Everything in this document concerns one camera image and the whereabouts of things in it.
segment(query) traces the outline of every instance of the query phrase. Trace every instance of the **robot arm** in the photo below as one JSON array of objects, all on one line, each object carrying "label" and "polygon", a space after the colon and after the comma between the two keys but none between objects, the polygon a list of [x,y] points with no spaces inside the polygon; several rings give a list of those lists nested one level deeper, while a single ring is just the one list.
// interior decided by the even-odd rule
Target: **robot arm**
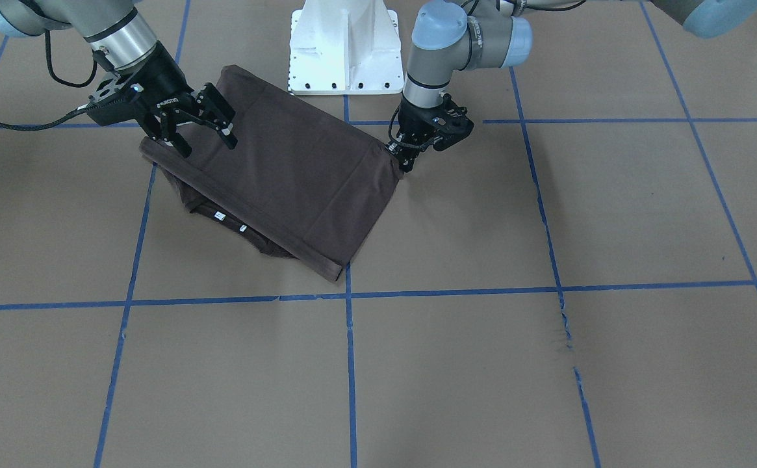
[{"label": "robot arm", "polygon": [[[453,71],[508,68],[526,61],[532,27],[530,7],[572,5],[566,0],[431,0],[420,9],[413,29],[407,82],[396,111],[399,131],[390,130],[387,149],[410,172],[420,152],[435,151],[467,138],[473,122],[467,109],[446,93]],[[743,23],[757,0],[652,0],[684,29],[713,38]]]},{"label": "robot arm", "polygon": [[235,111],[211,83],[199,92],[188,86],[133,0],[0,0],[0,32],[6,35],[28,38],[69,27],[78,30],[107,72],[86,108],[97,124],[135,120],[147,136],[185,157],[192,149],[176,130],[191,122],[236,146]]}]

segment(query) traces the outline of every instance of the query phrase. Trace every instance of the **brown cloth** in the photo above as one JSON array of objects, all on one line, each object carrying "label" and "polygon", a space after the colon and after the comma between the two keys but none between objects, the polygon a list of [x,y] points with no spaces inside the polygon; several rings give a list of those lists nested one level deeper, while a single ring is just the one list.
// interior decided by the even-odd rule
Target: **brown cloth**
[{"label": "brown cloth", "polygon": [[378,139],[239,66],[223,69],[217,89],[237,112],[235,149],[209,128],[185,125],[190,157],[150,139],[141,152],[177,179],[189,211],[224,214],[218,221],[251,228],[242,234],[263,253],[294,255],[336,281],[395,192],[395,158]]}]

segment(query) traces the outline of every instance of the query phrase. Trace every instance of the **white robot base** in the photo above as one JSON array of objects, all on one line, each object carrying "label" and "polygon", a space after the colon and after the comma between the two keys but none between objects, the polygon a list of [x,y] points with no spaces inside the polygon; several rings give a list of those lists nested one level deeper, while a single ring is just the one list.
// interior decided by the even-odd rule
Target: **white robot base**
[{"label": "white robot base", "polygon": [[404,88],[398,15],[383,0],[306,0],[292,13],[289,92],[396,94]]}]

